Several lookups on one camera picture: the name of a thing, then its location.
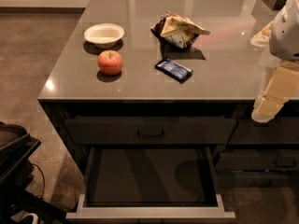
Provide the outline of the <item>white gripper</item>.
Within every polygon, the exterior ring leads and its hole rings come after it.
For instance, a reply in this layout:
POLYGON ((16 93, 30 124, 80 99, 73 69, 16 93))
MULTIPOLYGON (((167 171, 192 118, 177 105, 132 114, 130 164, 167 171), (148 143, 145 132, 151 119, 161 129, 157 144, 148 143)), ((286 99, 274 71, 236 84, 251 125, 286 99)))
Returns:
POLYGON ((275 68, 263 99, 254 106, 251 117, 259 123, 273 119, 299 89, 299 63, 283 62, 275 68))

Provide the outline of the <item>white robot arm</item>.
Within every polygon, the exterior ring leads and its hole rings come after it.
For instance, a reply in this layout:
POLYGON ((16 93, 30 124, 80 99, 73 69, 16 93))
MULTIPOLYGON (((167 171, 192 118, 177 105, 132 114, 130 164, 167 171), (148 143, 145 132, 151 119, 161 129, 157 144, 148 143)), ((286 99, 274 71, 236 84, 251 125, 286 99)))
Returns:
POLYGON ((299 0, 286 0, 285 6, 251 40, 256 47, 269 47, 280 63, 267 67, 251 118, 259 123, 273 119, 299 90, 299 0))

